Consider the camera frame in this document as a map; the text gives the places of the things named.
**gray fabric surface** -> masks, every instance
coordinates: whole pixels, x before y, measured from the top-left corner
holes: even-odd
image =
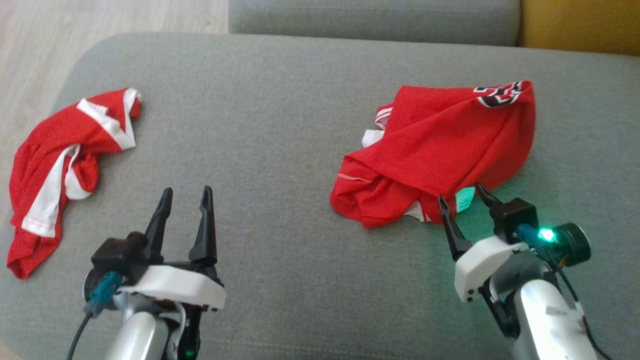
[[[233,0],[232,33],[515,45],[519,0]]]
[[[637,350],[640,59],[321,38],[133,34],[96,45],[56,109],[124,86],[143,94],[138,146],[105,156],[100,185],[64,214],[60,248],[28,281],[0,271],[0,338],[25,359],[59,359],[82,320],[90,256],[144,230],[174,189],[167,260],[187,258],[204,185],[214,190],[227,308],[202,322],[201,359],[504,359],[482,302],[463,304],[442,228],[412,218],[374,230],[328,203],[342,157],[403,84],[534,83],[538,126],[525,168],[496,191],[574,221],[592,259],[567,274],[615,359]],[[471,239],[491,220],[475,199]],[[8,219],[0,250],[12,237]],[[99,359],[119,313],[91,321],[78,359]]]

